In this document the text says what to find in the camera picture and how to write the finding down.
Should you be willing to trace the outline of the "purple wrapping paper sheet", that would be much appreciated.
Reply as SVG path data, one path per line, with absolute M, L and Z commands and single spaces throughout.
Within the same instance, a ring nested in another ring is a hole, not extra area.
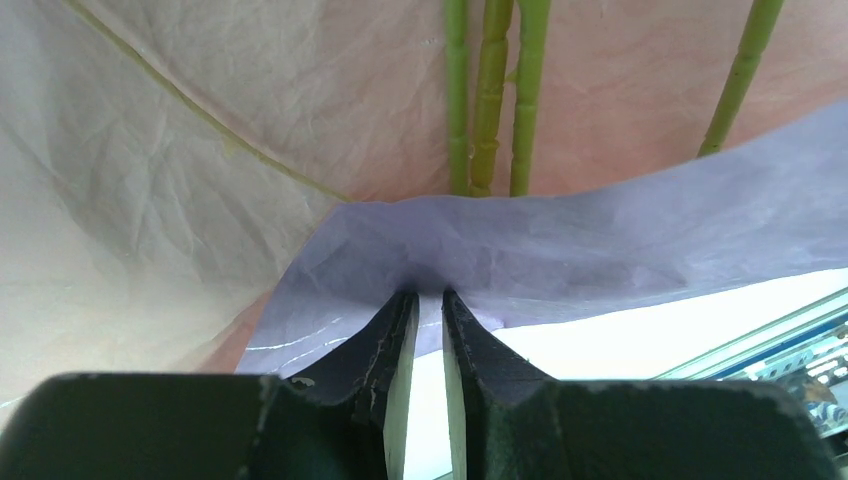
M 290 264 L 237 371 L 289 376 L 397 291 L 437 350 L 456 291 L 492 327 L 563 323 L 847 264 L 847 105 L 745 145 L 570 196 L 335 208 Z

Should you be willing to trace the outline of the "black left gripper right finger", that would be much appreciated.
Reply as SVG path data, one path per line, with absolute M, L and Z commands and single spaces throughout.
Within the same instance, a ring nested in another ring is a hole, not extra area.
M 442 297 L 457 479 L 837 479 L 807 411 L 767 382 L 559 380 Z

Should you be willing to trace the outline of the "white fake rose stem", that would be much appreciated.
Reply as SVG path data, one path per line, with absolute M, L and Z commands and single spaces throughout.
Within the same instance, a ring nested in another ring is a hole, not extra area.
M 469 5 L 465 0 L 443 2 L 446 108 L 450 191 L 468 195 L 468 72 L 467 42 Z

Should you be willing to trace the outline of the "peach fake rose stem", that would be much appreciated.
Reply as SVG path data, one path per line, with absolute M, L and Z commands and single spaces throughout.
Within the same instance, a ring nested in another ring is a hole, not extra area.
M 519 55 L 515 70 L 515 93 L 511 197 L 526 196 L 535 145 L 535 131 L 551 0 L 520 0 Z

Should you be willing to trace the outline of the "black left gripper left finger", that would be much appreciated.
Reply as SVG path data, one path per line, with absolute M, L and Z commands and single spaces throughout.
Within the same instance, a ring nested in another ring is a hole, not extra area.
M 400 479 L 419 298 L 296 374 L 68 373 L 1 436 L 5 479 Z

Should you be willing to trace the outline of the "pink wrapping paper sheet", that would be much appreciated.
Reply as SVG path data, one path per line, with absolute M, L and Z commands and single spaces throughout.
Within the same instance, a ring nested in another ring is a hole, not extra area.
M 1 1 L 1 425 L 69 370 L 232 372 L 346 201 L 449 191 L 443 1 Z M 530 188 L 693 159 L 754 1 L 552 1 Z M 785 1 L 725 148 L 847 99 Z

